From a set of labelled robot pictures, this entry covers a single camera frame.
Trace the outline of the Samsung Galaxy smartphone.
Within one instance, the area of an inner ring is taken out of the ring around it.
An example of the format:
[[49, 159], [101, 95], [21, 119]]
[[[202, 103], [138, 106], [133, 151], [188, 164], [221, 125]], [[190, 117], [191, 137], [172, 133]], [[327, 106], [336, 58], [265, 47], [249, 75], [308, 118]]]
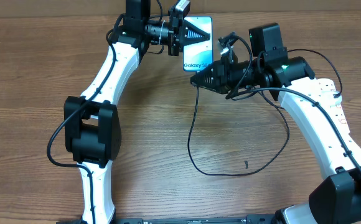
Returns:
[[187, 45], [183, 48], [183, 69], [186, 72], [198, 72], [213, 62], [212, 18], [190, 16], [185, 19], [211, 19], [211, 41]]

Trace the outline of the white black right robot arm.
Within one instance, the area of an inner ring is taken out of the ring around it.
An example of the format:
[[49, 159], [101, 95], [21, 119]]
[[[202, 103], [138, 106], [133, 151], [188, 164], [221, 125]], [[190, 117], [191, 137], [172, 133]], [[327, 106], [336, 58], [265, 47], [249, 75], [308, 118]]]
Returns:
[[250, 29], [249, 61], [239, 63], [232, 50], [238, 40], [219, 40], [220, 60], [190, 82], [227, 98], [241, 100], [270, 92], [272, 104], [287, 111], [319, 164], [323, 181], [308, 201], [260, 218], [265, 223], [355, 223], [361, 221], [361, 148], [350, 137], [342, 111], [342, 90], [318, 79], [302, 57], [291, 58], [277, 23]]

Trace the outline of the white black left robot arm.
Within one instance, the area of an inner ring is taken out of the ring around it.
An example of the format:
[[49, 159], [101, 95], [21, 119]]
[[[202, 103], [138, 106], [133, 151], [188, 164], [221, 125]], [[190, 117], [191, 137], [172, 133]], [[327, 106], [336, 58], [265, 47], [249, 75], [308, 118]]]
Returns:
[[64, 133], [72, 167], [82, 177], [84, 211], [80, 223], [114, 223], [111, 167], [121, 146], [118, 102], [151, 45], [183, 57], [183, 69], [198, 72], [213, 60], [213, 20], [190, 16], [190, 2], [177, 1], [167, 13], [151, 15], [147, 0], [127, 0], [126, 10], [106, 33], [108, 53], [95, 79], [63, 106]]

